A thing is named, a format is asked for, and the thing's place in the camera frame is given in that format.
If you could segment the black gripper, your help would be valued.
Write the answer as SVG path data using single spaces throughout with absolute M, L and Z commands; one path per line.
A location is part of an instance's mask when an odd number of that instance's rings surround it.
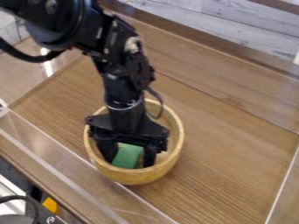
M 117 143 L 144 147 L 144 167 L 155 164 L 156 153 L 167 151 L 169 130 L 155 122 L 144 111 L 105 114 L 85 118 L 88 135 L 97 143 L 97 149 L 105 161 L 112 163 L 117 154 Z

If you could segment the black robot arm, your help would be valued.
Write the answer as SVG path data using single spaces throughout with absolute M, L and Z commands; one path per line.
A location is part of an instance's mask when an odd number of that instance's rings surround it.
M 112 162 L 119 145 L 143 148 L 143 167 L 155 164 L 156 154 L 167 150 L 169 130 L 155 121 L 145 108 L 155 68 L 144 53 L 136 28 L 106 12 L 97 0 L 0 0 L 0 11 L 24 20 L 45 55 L 32 56 L 0 38 L 0 50 L 20 60 L 42 63 L 76 48 L 92 58 L 104 83 L 108 112 L 85 118 L 88 136 L 102 158 Z

